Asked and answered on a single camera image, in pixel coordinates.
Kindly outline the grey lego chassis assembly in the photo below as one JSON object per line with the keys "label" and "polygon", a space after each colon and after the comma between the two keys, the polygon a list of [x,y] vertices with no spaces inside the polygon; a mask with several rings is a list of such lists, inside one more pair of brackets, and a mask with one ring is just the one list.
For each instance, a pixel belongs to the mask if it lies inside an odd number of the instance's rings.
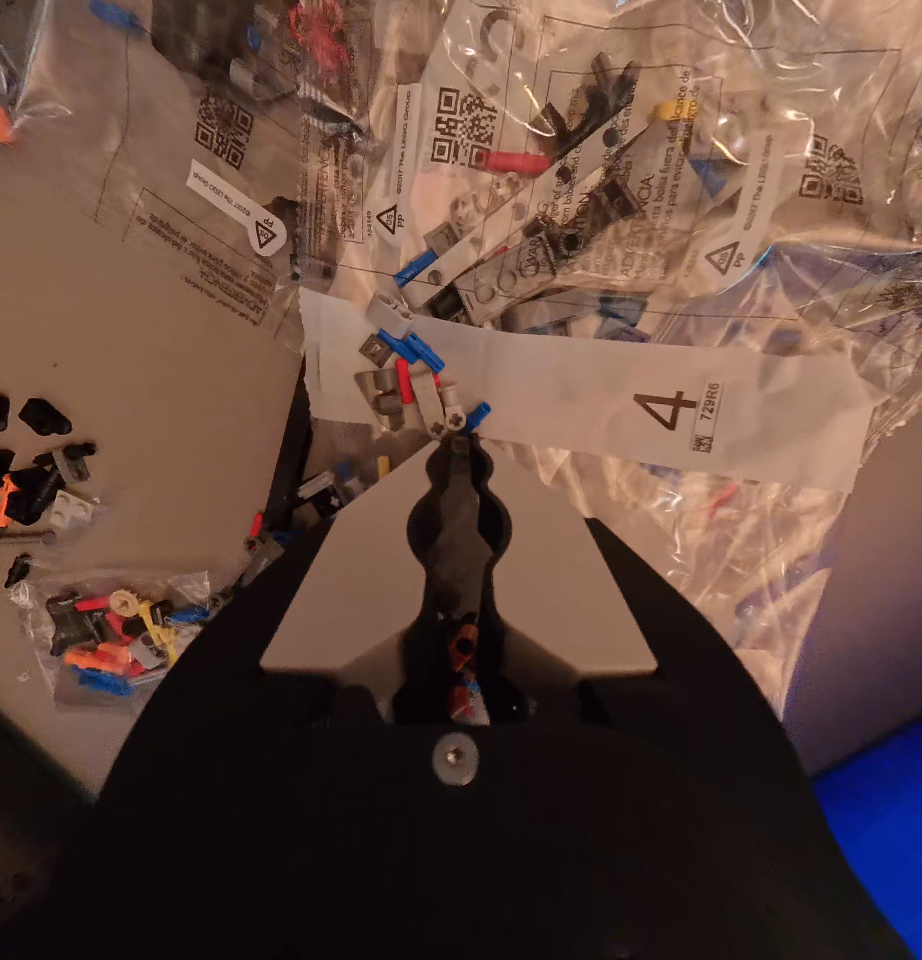
{"label": "grey lego chassis assembly", "polygon": [[280,441],[264,508],[246,540],[248,564],[234,587],[250,585],[308,530],[332,520],[381,478],[378,459],[390,467],[408,457],[409,431],[391,432],[378,423],[348,423],[312,413],[306,383],[308,360],[299,375]]}

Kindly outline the black perforated board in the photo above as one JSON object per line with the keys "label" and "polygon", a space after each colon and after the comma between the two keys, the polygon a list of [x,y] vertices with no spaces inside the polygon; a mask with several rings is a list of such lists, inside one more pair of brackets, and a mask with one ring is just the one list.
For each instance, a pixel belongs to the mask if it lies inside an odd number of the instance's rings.
{"label": "black perforated board", "polygon": [[59,854],[88,800],[0,712],[0,958],[69,958],[47,899]]}

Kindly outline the blue plastic bin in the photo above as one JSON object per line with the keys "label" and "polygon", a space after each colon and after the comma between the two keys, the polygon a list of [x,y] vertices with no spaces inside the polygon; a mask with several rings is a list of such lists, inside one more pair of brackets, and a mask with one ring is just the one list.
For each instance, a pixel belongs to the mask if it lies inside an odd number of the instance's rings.
{"label": "blue plastic bin", "polygon": [[922,717],[813,778],[851,868],[922,958]]}

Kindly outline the clear bag grey blue parts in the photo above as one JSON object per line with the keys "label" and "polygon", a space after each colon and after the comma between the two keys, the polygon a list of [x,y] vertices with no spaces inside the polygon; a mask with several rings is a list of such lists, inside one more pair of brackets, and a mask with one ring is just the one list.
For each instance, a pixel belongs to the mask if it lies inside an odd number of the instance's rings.
{"label": "clear bag grey blue parts", "polygon": [[922,409],[922,2],[527,2],[527,178],[395,272],[366,199],[452,2],[373,2],[365,141],[304,237],[313,414],[392,294],[477,430],[647,549],[784,714],[860,466]]}

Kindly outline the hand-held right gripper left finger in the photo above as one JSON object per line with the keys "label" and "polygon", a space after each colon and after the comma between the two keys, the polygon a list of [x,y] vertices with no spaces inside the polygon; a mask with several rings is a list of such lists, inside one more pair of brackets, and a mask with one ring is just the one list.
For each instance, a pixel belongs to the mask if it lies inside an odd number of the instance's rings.
{"label": "hand-held right gripper left finger", "polygon": [[432,441],[334,517],[262,654],[266,673],[369,690],[395,721],[398,692],[446,658],[430,546],[412,546],[409,520],[429,495],[440,520],[449,477],[450,443]]}

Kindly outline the scattered loose lego pieces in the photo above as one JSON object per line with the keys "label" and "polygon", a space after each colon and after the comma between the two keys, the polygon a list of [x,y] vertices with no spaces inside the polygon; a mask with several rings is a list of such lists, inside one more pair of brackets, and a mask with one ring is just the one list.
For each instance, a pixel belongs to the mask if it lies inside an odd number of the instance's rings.
{"label": "scattered loose lego pieces", "polygon": [[72,421],[48,399],[30,397],[12,413],[11,399],[0,392],[0,435],[13,422],[50,445],[26,464],[14,449],[0,447],[0,580],[7,589],[32,572],[34,548],[92,525],[103,512],[86,494],[97,444],[72,440]]}

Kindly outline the small zip bag colourful parts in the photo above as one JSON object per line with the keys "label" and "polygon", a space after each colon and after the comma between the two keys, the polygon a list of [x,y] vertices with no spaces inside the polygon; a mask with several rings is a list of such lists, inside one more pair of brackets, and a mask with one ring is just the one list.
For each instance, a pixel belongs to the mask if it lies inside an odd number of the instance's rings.
{"label": "small zip bag colourful parts", "polygon": [[205,571],[32,573],[8,594],[62,710],[138,709],[216,612]]}

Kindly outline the clear bag curved white label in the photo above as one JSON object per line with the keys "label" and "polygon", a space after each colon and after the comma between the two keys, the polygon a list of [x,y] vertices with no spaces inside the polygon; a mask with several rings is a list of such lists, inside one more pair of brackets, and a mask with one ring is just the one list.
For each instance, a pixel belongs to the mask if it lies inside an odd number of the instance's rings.
{"label": "clear bag curved white label", "polygon": [[397,85],[394,126],[366,199],[365,245],[394,273],[473,236],[527,178],[500,155],[527,152],[527,2],[452,2],[419,78]]}

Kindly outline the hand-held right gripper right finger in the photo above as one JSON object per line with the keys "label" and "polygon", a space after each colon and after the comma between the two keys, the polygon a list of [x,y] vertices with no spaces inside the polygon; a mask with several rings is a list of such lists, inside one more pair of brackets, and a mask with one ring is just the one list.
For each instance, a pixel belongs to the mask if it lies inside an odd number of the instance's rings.
{"label": "hand-held right gripper right finger", "polygon": [[470,440],[482,552],[470,694],[480,722],[523,722],[537,699],[658,669],[581,514],[507,454]]}

